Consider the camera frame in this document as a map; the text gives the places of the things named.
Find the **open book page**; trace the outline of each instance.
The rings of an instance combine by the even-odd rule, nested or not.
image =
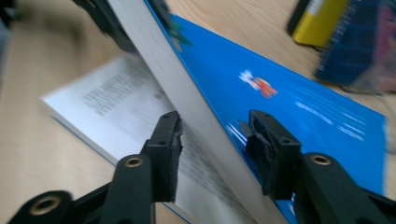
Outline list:
[[[175,110],[144,60],[126,54],[43,97],[63,125],[116,164],[138,154],[159,117]],[[203,223],[252,223],[189,129],[182,135],[177,201]]]

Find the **blue book cover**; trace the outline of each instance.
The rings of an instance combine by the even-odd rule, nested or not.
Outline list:
[[[282,123],[302,143],[303,153],[334,157],[359,186],[383,194],[383,115],[196,24],[178,16],[172,20],[185,41],[174,45],[164,33],[251,172],[239,121],[248,121],[249,110],[256,109]],[[292,201],[277,205],[296,222]]]

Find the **yellow object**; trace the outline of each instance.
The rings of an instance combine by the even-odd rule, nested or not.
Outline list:
[[[299,44],[325,47],[347,0],[311,0],[292,34]]]

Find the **wooden surface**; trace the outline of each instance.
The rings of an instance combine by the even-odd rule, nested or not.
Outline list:
[[[296,0],[168,0],[176,14],[286,67],[312,77],[317,53],[296,45],[285,24]],[[0,98],[0,223],[39,193],[65,189],[78,198],[110,181],[114,167],[49,116],[39,97],[120,54],[71,1],[23,0],[12,26]],[[332,89],[385,114],[393,136],[393,95],[361,96]],[[395,198],[396,151],[387,155],[387,195]],[[164,223],[176,223],[163,215]]]

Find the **table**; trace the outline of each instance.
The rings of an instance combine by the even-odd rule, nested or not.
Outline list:
[[[173,12],[302,74],[312,77],[318,54],[296,45],[285,24],[297,0],[168,0]],[[78,198],[108,181],[114,166],[49,116],[39,97],[121,54],[111,38],[71,1],[21,0],[12,25],[0,98],[0,223],[42,192],[65,189]],[[393,95],[351,95],[330,88],[390,118]],[[395,198],[394,143],[387,156],[387,195]],[[160,204],[163,223],[177,217]]]

